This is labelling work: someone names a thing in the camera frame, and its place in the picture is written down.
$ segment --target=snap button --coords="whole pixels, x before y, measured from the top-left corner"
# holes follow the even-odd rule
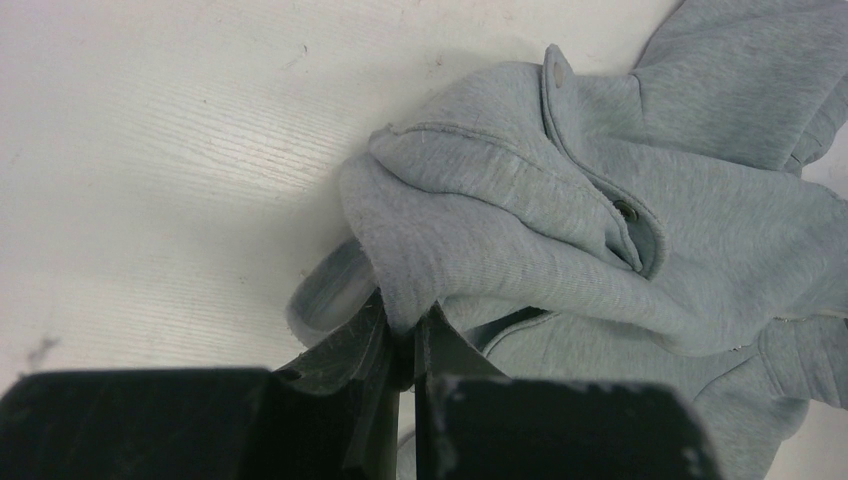
[[[557,88],[562,86],[564,77],[565,72],[562,70],[562,65],[559,62],[554,62],[554,82],[556,82]]]
[[[639,220],[639,212],[634,210],[633,207],[624,200],[616,200],[612,203],[612,206],[621,213],[621,216],[624,217],[625,221],[635,222]]]

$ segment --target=gray garment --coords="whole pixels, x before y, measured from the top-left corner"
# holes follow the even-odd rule
[[[700,405],[728,477],[761,478],[808,400],[846,407],[844,343],[776,333],[790,358],[771,367],[731,352],[794,331],[778,317],[830,328],[848,316],[848,204],[799,178],[848,118],[846,75],[836,0],[688,0],[625,76],[576,75],[555,46],[541,66],[472,74],[345,162],[361,249],[322,268],[367,280],[328,288],[378,285],[398,336],[435,301],[478,333],[523,306],[555,312],[502,332],[489,358],[516,375],[665,381]],[[334,298],[321,284],[292,303],[306,323],[310,299]],[[633,359],[602,362],[597,342]],[[810,383],[821,362],[791,363],[810,345],[837,362],[821,373],[830,397]]]

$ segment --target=metal button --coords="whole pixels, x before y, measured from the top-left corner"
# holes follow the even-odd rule
[[[624,217],[625,221],[635,222],[639,220],[639,212],[634,210],[633,207],[631,207],[630,204],[628,204],[624,200],[616,200],[615,202],[613,202],[612,206],[614,206],[619,211],[619,213],[621,213],[621,216]]]
[[[556,82],[557,88],[562,86],[562,81],[565,78],[565,72],[562,70],[562,65],[559,62],[554,62],[554,81]]]

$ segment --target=white table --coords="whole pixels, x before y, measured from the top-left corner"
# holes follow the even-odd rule
[[[284,307],[348,235],[334,169],[370,131],[548,43],[625,72],[676,4],[0,3],[0,389],[289,361]],[[845,129],[806,174],[848,197]],[[848,413],[815,408],[769,478],[844,478],[846,449]]]

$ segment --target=button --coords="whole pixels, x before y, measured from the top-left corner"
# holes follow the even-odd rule
[[[562,86],[562,80],[565,78],[565,72],[562,71],[562,65],[559,62],[554,62],[554,81],[557,88]]]
[[[612,203],[612,206],[615,207],[621,216],[624,217],[625,221],[635,222],[639,220],[639,212],[633,209],[627,202],[624,200],[616,200]]]

